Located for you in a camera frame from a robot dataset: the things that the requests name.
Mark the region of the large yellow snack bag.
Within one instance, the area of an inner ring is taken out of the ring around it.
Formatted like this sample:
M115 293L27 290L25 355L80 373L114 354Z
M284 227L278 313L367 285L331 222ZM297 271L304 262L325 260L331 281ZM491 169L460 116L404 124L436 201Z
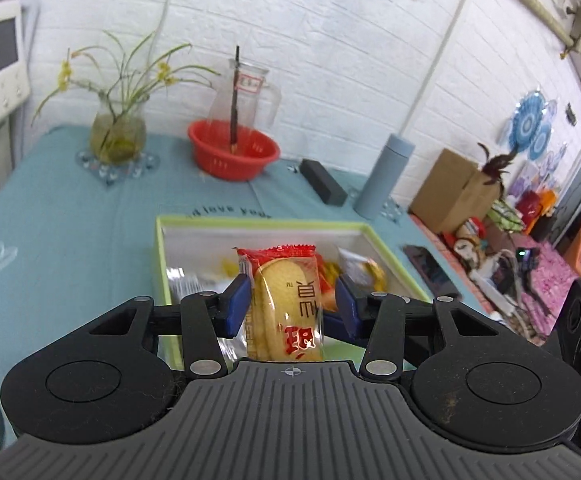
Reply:
M353 283L371 292L386 292L387 274L375 260L345 248L338 248L338 259L341 272Z

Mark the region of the silver foil snack bag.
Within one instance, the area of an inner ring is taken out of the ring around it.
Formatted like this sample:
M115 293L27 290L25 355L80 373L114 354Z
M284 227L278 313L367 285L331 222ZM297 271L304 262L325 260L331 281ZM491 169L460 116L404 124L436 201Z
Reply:
M179 304L180 301L190 295L199 292L224 292L236 277L236 273L195 273L185 271L181 266L166 269L166 278L171 301Z

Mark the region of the rice cracker red packet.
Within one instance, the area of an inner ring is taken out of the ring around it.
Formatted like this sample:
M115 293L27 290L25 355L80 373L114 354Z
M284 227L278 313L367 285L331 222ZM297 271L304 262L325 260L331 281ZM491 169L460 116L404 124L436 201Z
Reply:
M322 299L313 245L238 248L251 281L245 318L248 356L264 362L323 359Z

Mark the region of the orange cracker snack bag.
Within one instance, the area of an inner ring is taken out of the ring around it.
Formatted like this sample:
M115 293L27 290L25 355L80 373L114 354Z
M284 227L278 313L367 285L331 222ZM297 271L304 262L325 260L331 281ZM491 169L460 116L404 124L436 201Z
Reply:
M335 287L341 267L334 260L327 260L321 254L317 255L318 276L321 289L321 298L326 304L335 299Z

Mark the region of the green cardboard box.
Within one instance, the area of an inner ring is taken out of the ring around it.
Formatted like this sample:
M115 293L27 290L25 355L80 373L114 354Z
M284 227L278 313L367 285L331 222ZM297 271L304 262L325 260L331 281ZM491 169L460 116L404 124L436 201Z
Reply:
M236 276L246 299L216 332L228 367L249 358L362 361L362 348L331 337L327 318L347 275L360 292L425 299L425 292L363 223L159 217L156 250L170 304L188 295L219 296Z

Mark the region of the smartphone with red case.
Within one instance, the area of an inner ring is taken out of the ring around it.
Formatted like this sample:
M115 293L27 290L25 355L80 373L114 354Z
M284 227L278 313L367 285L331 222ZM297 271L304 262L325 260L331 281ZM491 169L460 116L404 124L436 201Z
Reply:
M431 252L423 246L405 245L403 252L435 297L461 299L461 292L451 281Z

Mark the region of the white power strip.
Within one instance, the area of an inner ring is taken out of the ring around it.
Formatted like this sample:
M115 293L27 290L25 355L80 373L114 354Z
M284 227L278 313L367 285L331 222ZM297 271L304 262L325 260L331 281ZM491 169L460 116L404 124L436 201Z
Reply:
M515 311L515 304L499 292L495 284L489 278L484 278L477 271L469 272L469 279L483 293L483 295L497 308L497 310L506 315L512 316Z

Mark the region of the grey blue thermos bottle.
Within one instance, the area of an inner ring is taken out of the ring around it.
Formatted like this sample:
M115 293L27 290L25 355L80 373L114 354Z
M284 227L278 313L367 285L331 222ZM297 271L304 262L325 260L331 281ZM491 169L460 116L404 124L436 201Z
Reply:
M371 174L365 181L353 209L367 220L374 220L391 197L402 172L408 165L414 145L397 134L391 134L379 153Z

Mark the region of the black rectangular case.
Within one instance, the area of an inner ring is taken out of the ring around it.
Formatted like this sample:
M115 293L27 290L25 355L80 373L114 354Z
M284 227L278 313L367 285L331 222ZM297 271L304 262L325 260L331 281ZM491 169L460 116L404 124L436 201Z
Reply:
M325 205L341 207L347 200L347 192L327 171L321 162L313 159L303 159L299 172L318 194Z

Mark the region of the brown cardboard box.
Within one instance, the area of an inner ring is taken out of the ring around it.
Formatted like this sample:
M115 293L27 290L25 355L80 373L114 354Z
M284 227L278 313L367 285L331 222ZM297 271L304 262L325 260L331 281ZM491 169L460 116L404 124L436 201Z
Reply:
M483 220L500 193L499 183L490 183L476 162L445 148L413 198L410 212L429 231L455 232L469 218Z

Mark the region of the red plastic basket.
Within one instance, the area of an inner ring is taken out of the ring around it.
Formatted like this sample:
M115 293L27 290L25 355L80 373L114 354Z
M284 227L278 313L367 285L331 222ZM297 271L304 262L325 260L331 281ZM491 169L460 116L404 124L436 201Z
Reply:
M242 125L237 126L236 143L233 144L230 124L223 120L196 120L188 126L187 134L197 166L225 181L255 179L281 155L273 139Z

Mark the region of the dark purple potted plant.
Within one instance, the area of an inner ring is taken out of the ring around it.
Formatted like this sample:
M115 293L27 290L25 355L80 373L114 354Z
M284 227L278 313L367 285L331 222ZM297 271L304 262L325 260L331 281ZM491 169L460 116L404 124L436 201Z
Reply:
M481 173L488 178L486 185L497 184L500 188L503 188L503 175L507 173L507 167L511 165L517 154L519 154L519 149L513 148L508 153L491 156L485 144L478 142L477 145L483 150L486 157L484 165L481 166Z

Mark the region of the glass vase with yellow flowers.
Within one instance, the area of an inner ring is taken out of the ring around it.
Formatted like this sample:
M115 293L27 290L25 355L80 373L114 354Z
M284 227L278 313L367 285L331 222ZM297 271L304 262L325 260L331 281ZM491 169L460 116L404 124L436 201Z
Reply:
M183 64L181 56L192 50L189 42L176 44L141 64L138 57L149 52L155 32L128 49L112 32L112 41L69 49L59 66L55 88L36 107L38 119L56 96L70 91L94 94L98 110L91 126L90 152L105 165L122 165L138 158L146 143L147 127L143 110L154 93L178 84L210 88L219 77L214 68Z

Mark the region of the blue paper fan decoration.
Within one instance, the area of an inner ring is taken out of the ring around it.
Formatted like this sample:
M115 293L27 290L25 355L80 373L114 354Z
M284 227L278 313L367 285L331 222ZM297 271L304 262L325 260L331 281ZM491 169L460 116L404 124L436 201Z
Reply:
M529 160L541 159L552 136L550 102L542 92L527 93L517 104L511 118L509 148L526 154Z

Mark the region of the glass pitcher with straw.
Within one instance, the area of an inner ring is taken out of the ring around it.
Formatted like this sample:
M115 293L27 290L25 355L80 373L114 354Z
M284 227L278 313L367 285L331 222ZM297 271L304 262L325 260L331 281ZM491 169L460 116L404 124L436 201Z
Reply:
M216 95L207 120L230 124L231 141L236 143L237 126L271 128L282 101L282 92L268 81L270 71L247 62L238 44L217 83Z

